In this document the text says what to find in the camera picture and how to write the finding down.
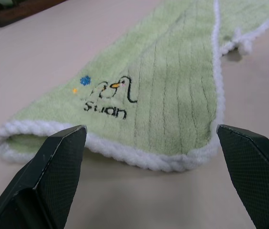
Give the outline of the dark wooden box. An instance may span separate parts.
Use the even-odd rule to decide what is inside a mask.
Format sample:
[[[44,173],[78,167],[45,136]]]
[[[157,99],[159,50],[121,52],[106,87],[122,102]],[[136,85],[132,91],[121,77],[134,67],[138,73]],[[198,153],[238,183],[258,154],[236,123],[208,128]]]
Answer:
[[[0,28],[65,1],[67,0],[0,0]]]

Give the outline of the green towel with white trim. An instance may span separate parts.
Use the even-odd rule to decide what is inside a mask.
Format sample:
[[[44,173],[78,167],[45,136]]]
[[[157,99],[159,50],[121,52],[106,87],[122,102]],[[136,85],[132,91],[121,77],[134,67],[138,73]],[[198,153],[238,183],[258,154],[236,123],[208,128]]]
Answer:
[[[92,152],[182,172],[217,153],[225,98],[221,56],[252,51],[269,0],[165,0],[66,84],[0,127],[0,156],[26,163],[46,137],[87,126]]]

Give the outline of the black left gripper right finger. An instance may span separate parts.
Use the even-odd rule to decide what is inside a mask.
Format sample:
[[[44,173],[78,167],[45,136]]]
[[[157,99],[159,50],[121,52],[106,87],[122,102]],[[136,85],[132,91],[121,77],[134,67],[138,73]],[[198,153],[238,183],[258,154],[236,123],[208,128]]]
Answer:
[[[218,125],[217,135],[230,179],[256,229],[269,229],[269,139]]]

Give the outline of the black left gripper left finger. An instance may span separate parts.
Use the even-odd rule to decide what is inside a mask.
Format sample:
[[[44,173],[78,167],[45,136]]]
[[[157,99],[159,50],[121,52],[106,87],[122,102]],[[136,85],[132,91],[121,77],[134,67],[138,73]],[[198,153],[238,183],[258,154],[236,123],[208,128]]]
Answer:
[[[64,229],[77,190],[86,126],[48,137],[0,196],[0,229]]]

